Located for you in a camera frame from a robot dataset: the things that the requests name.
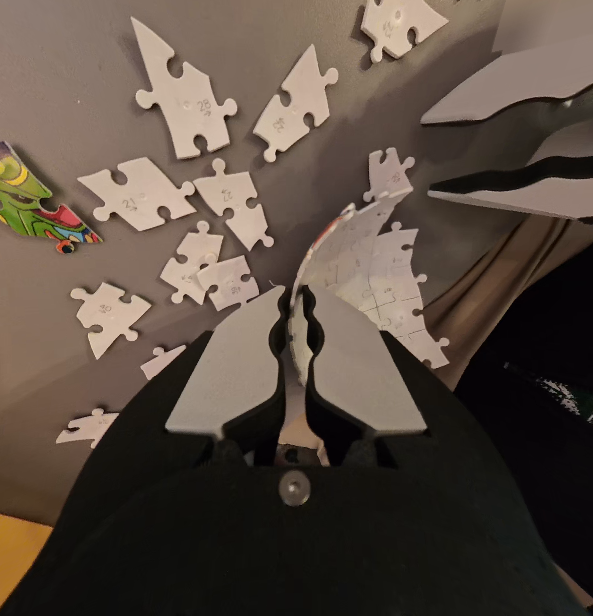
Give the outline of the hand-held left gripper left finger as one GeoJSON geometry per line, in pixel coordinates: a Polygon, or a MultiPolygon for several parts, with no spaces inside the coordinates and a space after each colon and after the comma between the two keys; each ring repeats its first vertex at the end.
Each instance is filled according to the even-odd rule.
{"type": "Polygon", "coordinates": [[[165,427],[173,434],[227,437],[230,424],[270,403],[285,385],[289,290],[277,285],[213,331],[165,427]]]}

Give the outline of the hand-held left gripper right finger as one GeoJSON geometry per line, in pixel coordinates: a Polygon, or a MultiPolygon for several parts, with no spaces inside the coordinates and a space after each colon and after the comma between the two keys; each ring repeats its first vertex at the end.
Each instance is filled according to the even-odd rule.
{"type": "Polygon", "coordinates": [[[381,332],[318,285],[302,290],[309,341],[306,416],[323,441],[421,435],[427,425],[381,332]]]}

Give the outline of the colourful printed puzzle piece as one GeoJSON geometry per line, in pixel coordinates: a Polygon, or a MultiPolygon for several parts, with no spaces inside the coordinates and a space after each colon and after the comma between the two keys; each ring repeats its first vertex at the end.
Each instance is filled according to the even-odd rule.
{"type": "Polygon", "coordinates": [[[78,243],[101,243],[101,237],[65,204],[48,211],[42,201],[53,196],[5,141],[0,142],[0,221],[16,234],[51,240],[61,254],[78,243]]]}

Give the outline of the partly built white puzzle ball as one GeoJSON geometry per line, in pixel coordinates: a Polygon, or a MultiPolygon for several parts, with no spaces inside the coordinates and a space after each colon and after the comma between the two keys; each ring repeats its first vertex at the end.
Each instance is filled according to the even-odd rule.
{"type": "Polygon", "coordinates": [[[369,154],[367,206],[349,204],[309,248],[298,270],[291,297],[288,332],[290,350],[301,386],[306,386],[313,356],[307,343],[302,287],[317,285],[368,317],[379,330],[392,334],[418,360],[432,369],[449,364],[442,351],[449,340],[429,334],[422,310],[420,284],[411,260],[418,230],[394,222],[381,233],[395,207],[413,191],[407,172],[413,157],[401,161],[395,148],[369,154]]]}

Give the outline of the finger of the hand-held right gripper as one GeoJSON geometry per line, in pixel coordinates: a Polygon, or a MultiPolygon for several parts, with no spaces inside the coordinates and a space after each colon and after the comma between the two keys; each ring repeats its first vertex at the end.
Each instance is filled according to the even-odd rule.
{"type": "Polygon", "coordinates": [[[464,80],[421,125],[484,121],[516,104],[567,100],[593,87],[593,34],[505,54],[464,80]]]}
{"type": "Polygon", "coordinates": [[[430,185],[428,196],[593,226],[593,156],[554,156],[514,170],[472,173],[430,185]]]}

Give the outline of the white puzzle pieces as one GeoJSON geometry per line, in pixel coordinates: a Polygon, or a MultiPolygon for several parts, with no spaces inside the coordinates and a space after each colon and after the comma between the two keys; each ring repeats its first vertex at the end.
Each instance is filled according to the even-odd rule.
{"type": "MultiPolygon", "coordinates": [[[[152,84],[150,92],[145,90],[137,92],[137,102],[143,108],[149,108],[154,104],[161,107],[171,131],[177,156],[179,158],[195,156],[193,138],[199,134],[206,135],[207,133],[202,129],[210,131],[210,136],[205,137],[209,150],[214,144],[217,148],[227,145],[228,136],[224,130],[226,128],[224,117],[234,115],[237,110],[236,103],[233,100],[227,100],[228,110],[221,111],[210,89],[208,76],[188,63],[184,63],[183,74],[180,78],[172,77],[168,72],[168,61],[174,56],[174,50],[140,21],[133,17],[131,21],[152,84]]],[[[284,106],[280,97],[274,96],[263,110],[254,128],[254,134],[268,145],[264,152],[267,162],[274,162],[277,152],[285,152],[308,133],[309,128],[303,121],[305,115],[312,115],[316,126],[328,119],[329,106],[326,88],[335,84],[338,78],[339,74],[335,68],[329,68],[325,74],[320,73],[316,50],[313,44],[310,45],[282,83],[282,89],[291,96],[290,105],[284,106]]],[[[227,174],[225,161],[220,158],[213,161],[213,168],[215,175],[203,176],[194,182],[196,189],[204,196],[208,205],[217,205],[221,211],[224,206],[234,210],[233,218],[229,219],[226,224],[234,222],[238,230],[245,231],[247,248],[252,248],[259,240],[270,240],[270,237],[266,235],[267,223],[261,206],[256,205],[254,209],[246,207],[246,200],[256,196],[248,173],[227,174]]],[[[172,259],[163,271],[162,275],[170,274],[168,278],[164,277],[164,280],[179,291],[173,300],[182,301],[190,291],[192,291],[190,297],[202,300],[208,289],[215,286],[216,291],[208,296],[220,311],[230,305],[243,306],[257,297],[259,289],[256,281],[253,278],[247,281],[241,280],[243,275],[250,273],[245,258],[240,256],[218,261],[219,244],[211,240],[218,240],[219,236],[209,235],[206,222],[200,222],[197,228],[198,231],[187,235],[179,247],[180,254],[185,255],[188,261],[181,264],[172,259]]],[[[287,328],[290,315],[291,305],[286,313],[287,328]]],[[[385,344],[391,340],[400,343],[388,331],[379,331],[385,344]]],[[[73,441],[91,440],[91,447],[94,448],[114,421],[120,421],[119,429],[125,426],[125,419],[123,421],[118,419],[122,416],[128,421],[146,421],[144,425],[148,427],[151,427],[151,420],[153,420],[156,432],[159,430],[162,433],[170,433],[165,428],[166,421],[212,333],[205,332],[206,338],[200,336],[195,344],[192,343],[189,347],[179,347],[177,350],[185,352],[187,357],[184,356],[183,361],[178,359],[177,363],[172,366],[166,364],[163,372],[159,371],[154,374],[147,386],[131,400],[131,404],[121,413],[105,413],[101,408],[95,409],[89,416],[70,421],[68,429],[60,434],[56,442],[65,442],[69,438],[73,441]]],[[[308,326],[307,343],[312,351],[315,343],[309,341],[308,326]]],[[[386,346],[391,354],[392,349],[388,344],[386,346]]],[[[276,433],[279,434],[284,419],[285,385],[270,403],[265,403],[262,407],[248,412],[244,419],[230,424],[227,437],[224,439],[237,442],[242,451],[248,453],[254,450],[254,446],[263,444],[276,433]]],[[[215,439],[202,435],[195,436],[207,441],[215,439]]],[[[349,447],[353,441],[358,439],[323,442],[331,455],[333,447],[338,450],[340,444],[349,447]]]]}

